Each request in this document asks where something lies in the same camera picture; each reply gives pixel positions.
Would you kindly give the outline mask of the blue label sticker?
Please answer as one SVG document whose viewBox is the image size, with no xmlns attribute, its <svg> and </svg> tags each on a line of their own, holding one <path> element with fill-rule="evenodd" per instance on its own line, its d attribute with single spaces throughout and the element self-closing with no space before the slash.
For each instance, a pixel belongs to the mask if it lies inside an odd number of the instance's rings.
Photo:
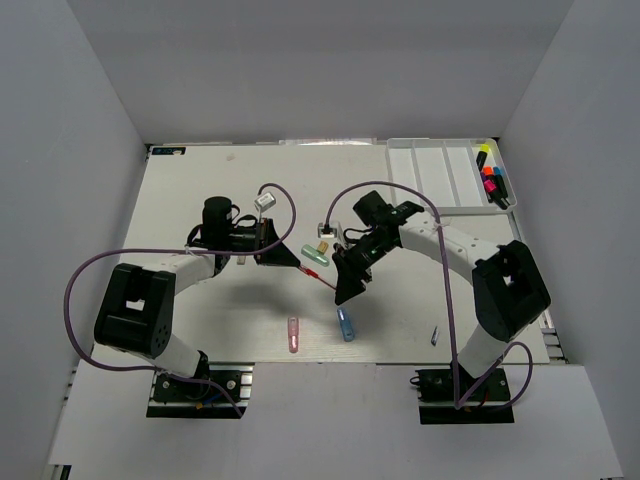
<svg viewBox="0 0 640 480">
<path fill-rule="evenodd" d="M 153 156 L 171 156 L 171 155 L 184 155 L 186 153 L 185 147 L 153 147 L 151 154 Z"/>
</svg>

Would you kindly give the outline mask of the pink highlighter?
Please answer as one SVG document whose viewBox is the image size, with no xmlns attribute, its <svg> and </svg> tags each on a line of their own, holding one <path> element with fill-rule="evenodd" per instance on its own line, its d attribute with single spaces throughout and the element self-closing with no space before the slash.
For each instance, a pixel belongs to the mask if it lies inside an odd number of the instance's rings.
<svg viewBox="0 0 640 480">
<path fill-rule="evenodd" d="M 493 203 L 498 205 L 502 200 L 501 192 L 497 185 L 491 180 L 487 179 L 483 182 L 484 190 L 487 196 L 491 199 Z"/>
</svg>

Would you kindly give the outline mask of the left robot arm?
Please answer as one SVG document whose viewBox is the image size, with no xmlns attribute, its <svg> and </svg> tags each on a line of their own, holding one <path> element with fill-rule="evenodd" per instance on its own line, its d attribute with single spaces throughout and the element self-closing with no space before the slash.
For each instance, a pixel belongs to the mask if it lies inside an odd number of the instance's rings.
<svg viewBox="0 0 640 480">
<path fill-rule="evenodd" d="M 191 248 L 250 253 L 258 265 L 299 268 L 300 260 L 280 242 L 273 220 L 246 215 L 233 220 L 236 206 L 226 197 L 204 201 L 202 221 L 187 237 Z M 220 274 L 230 258 L 177 254 L 147 267 L 121 263 L 109 280 L 94 326 L 94 340 L 147 360 L 177 375 L 177 387 L 199 399 L 211 387 L 208 357 L 172 333 L 175 296 Z"/>
</svg>

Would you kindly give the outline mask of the yellow highlighter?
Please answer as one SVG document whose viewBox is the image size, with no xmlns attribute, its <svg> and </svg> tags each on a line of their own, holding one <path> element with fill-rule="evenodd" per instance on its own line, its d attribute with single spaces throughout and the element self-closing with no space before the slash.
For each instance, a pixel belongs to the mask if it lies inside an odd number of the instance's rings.
<svg viewBox="0 0 640 480">
<path fill-rule="evenodd" d="M 478 167 L 478 169 L 480 171 L 482 171 L 483 168 L 484 168 L 484 165 L 486 163 L 486 159 L 487 159 L 487 156 L 488 156 L 489 152 L 490 152 L 490 146 L 489 145 L 482 144 L 479 147 L 479 150 L 478 150 L 478 153 L 477 153 L 477 156 L 476 156 L 476 166 Z"/>
</svg>

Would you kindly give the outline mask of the green stapler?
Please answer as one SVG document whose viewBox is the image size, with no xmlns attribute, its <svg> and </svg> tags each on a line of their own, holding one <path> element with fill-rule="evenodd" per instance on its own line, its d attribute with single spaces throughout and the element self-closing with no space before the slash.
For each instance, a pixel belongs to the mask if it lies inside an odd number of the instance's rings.
<svg viewBox="0 0 640 480">
<path fill-rule="evenodd" d="M 311 245 L 303 245 L 301 248 L 301 254 L 322 267 L 328 267 L 330 264 L 329 259 L 322 252 L 312 247 Z"/>
</svg>

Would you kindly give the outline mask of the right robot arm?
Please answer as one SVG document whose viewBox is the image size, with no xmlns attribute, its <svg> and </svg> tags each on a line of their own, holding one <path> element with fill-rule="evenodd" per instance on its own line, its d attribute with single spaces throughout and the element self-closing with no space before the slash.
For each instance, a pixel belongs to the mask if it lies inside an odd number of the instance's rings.
<svg viewBox="0 0 640 480">
<path fill-rule="evenodd" d="M 453 390 L 472 399 L 488 385 L 486 372 L 508 345 L 550 306 L 551 297 L 533 255 L 523 242 L 496 244 L 446 226 L 424 207 L 397 206 L 371 191 L 353 210 L 370 229 L 351 246 L 337 246 L 335 304 L 366 291 L 371 267 L 395 248 L 422 254 L 454 271 L 472 286 L 477 326 L 457 354 Z"/>
</svg>

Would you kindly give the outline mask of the blue stapler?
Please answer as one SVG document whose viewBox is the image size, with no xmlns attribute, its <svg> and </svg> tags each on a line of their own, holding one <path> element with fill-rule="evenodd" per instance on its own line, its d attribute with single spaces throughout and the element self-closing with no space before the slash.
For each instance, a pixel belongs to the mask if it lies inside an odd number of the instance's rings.
<svg viewBox="0 0 640 480">
<path fill-rule="evenodd" d="M 348 312 L 340 307 L 336 313 L 343 340 L 345 342 L 352 342 L 355 339 L 355 333 Z"/>
</svg>

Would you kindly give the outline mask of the red pen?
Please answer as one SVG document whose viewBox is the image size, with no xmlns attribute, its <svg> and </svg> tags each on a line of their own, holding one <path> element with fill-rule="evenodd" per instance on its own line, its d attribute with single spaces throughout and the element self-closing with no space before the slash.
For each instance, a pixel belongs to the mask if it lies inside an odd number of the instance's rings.
<svg viewBox="0 0 640 480">
<path fill-rule="evenodd" d="M 325 280 L 324 278 L 322 278 L 318 273 L 316 273 L 315 271 L 301 265 L 298 267 L 298 270 L 301 271 L 303 274 L 305 274 L 308 277 L 311 277 L 319 282 L 321 282 L 323 285 L 329 287 L 332 290 L 336 290 L 336 286 L 333 285 L 332 283 L 330 283 L 329 281 Z"/>
</svg>

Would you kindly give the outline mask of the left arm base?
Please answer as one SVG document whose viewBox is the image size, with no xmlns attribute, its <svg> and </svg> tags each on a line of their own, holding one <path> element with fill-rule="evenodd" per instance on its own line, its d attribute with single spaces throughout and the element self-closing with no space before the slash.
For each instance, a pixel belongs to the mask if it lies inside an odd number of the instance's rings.
<svg viewBox="0 0 640 480">
<path fill-rule="evenodd" d="M 248 406 L 253 384 L 252 364 L 209 364 L 211 385 L 178 381 L 166 373 L 155 375 L 147 404 L 147 418 L 220 420 L 240 418 Z"/>
</svg>

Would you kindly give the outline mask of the pink stapler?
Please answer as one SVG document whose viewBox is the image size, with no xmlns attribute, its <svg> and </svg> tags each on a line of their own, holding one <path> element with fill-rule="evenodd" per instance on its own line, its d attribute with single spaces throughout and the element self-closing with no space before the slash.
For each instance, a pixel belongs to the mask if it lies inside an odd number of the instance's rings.
<svg viewBox="0 0 640 480">
<path fill-rule="evenodd" d="M 295 354 L 299 350 L 300 323 L 297 317 L 290 317 L 287 320 L 288 350 Z"/>
</svg>

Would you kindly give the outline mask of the white divided tray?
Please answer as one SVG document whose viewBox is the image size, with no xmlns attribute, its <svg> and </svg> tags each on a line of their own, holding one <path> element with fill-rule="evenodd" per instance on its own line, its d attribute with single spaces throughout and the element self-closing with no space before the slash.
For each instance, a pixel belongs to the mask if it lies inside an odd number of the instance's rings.
<svg viewBox="0 0 640 480">
<path fill-rule="evenodd" d="M 501 210 L 487 196 L 476 156 L 490 146 L 485 166 L 499 167 L 509 192 L 510 207 Z M 389 180 L 429 198 L 441 214 L 489 215 L 515 209 L 517 197 L 497 142 L 492 138 L 392 138 L 386 143 Z"/>
</svg>

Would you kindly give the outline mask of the small purple pen cap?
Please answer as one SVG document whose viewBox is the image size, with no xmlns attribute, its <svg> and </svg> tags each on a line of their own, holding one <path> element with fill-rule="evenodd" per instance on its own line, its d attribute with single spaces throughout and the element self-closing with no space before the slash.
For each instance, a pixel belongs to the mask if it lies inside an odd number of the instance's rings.
<svg viewBox="0 0 640 480">
<path fill-rule="evenodd" d="M 436 346 L 439 339 L 439 327 L 435 326 L 431 335 L 430 343 L 432 346 Z"/>
</svg>

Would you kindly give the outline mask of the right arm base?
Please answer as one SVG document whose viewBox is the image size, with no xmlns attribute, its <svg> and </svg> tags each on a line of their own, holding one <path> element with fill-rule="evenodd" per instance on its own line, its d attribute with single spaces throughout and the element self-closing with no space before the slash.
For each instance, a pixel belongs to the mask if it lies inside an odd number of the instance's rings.
<svg viewBox="0 0 640 480">
<path fill-rule="evenodd" d="M 453 372 L 450 367 L 416 370 L 409 380 L 418 395 L 421 425 L 513 424 L 506 374 L 494 371 L 460 409 L 454 407 Z"/>
</svg>

